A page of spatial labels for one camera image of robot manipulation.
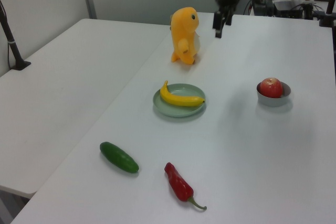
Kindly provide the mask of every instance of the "toy foot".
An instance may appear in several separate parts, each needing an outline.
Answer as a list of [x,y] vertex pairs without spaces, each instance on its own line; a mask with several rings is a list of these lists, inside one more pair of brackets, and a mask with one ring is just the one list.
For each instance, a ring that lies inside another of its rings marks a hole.
[[177,56],[176,53],[172,54],[172,62],[176,62],[179,59],[179,56]]

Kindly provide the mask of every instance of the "red chili pepper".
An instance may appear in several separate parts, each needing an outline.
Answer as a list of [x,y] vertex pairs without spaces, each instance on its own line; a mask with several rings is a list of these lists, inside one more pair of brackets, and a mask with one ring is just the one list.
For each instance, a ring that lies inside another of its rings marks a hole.
[[176,196],[180,201],[189,201],[193,205],[203,210],[206,210],[206,207],[201,207],[194,200],[194,190],[190,185],[178,174],[177,170],[171,163],[167,163],[164,168],[165,172],[168,175],[169,184],[174,190]]

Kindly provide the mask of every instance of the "pepper stem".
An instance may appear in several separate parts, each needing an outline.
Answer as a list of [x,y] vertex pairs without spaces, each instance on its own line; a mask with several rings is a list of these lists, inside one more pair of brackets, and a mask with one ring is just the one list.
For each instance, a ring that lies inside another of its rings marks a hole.
[[206,210],[206,207],[201,207],[199,204],[196,203],[196,201],[194,200],[194,197],[191,196],[190,198],[188,198],[188,201],[193,204],[195,207],[198,207],[199,209],[202,210]]

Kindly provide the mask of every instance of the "black stand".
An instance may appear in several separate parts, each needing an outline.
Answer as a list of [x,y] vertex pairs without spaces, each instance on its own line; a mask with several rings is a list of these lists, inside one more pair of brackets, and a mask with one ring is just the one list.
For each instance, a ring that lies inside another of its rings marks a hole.
[[329,0],[326,13],[320,19],[321,27],[334,27],[335,15],[333,15],[332,10],[334,8],[335,0]]
[[0,22],[1,22],[1,26],[5,32],[5,35],[7,37],[7,41],[9,43],[9,46],[11,47],[11,50],[13,52],[14,58],[15,58],[15,67],[13,67],[13,69],[15,70],[23,70],[25,69],[27,66],[30,65],[30,62],[28,61],[24,61],[20,55],[19,49],[16,46],[13,34],[11,29],[9,28],[8,22],[7,22],[7,17],[5,14],[5,10],[3,9],[3,5],[1,3],[0,6]]

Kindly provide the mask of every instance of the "banana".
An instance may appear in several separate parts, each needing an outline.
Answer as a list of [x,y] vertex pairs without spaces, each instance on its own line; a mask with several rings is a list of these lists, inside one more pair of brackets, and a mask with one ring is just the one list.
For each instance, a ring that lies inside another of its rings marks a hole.
[[199,106],[205,99],[202,97],[183,97],[181,95],[175,95],[169,92],[167,88],[168,81],[164,82],[164,85],[160,89],[160,95],[162,99],[172,105],[176,106],[187,106],[187,107],[194,107]]

